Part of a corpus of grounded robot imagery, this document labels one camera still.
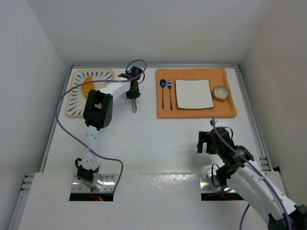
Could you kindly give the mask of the orange croissant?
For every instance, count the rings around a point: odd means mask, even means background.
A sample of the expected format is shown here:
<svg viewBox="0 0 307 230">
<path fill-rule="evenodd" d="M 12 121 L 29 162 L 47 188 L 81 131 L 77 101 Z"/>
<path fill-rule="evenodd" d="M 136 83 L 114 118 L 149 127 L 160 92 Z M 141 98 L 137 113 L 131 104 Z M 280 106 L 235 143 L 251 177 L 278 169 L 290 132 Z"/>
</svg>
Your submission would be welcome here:
<svg viewBox="0 0 307 230">
<path fill-rule="evenodd" d="M 85 98 L 88 97 L 90 90 L 95 89 L 95 85 L 94 85 L 94 83 L 92 83 L 92 81 L 93 81 L 92 77 L 89 76 L 84 80 L 84 82 L 83 82 L 84 85 L 81 86 L 81 90 L 82 90 L 82 93 L 83 93 Z"/>
</svg>

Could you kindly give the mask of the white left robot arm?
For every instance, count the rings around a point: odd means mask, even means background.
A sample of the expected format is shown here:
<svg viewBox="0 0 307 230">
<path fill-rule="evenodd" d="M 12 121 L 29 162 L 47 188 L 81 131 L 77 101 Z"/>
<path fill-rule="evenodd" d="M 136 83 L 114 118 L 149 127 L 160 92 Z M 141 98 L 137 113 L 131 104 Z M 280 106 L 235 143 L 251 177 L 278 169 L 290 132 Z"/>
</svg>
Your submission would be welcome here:
<svg viewBox="0 0 307 230">
<path fill-rule="evenodd" d="M 115 82 L 106 87 L 89 91 L 83 112 L 86 124 L 86 150 L 83 157 L 75 161 L 77 176 L 89 184 L 94 184 L 98 180 L 99 159 L 115 161 L 115 159 L 103 157 L 96 152 L 97 139 L 111 123 L 113 102 L 123 94 L 134 104 L 136 103 L 135 100 L 141 94 L 138 80 L 135 77 L 121 74 Z"/>
</svg>

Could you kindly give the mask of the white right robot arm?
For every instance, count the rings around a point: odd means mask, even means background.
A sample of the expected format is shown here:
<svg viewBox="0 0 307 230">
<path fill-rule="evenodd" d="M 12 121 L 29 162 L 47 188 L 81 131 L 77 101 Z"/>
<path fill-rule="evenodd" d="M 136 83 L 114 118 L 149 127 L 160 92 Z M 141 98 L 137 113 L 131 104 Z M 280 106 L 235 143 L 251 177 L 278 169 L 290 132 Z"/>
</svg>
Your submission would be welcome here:
<svg viewBox="0 0 307 230">
<path fill-rule="evenodd" d="M 243 146 L 235 145 L 233 131 L 215 127 L 200 131 L 197 152 L 217 155 L 224 165 L 211 169 L 211 186 L 216 195 L 234 190 L 262 217 L 270 230 L 305 230 L 307 207 L 289 199 L 266 175 Z"/>
</svg>

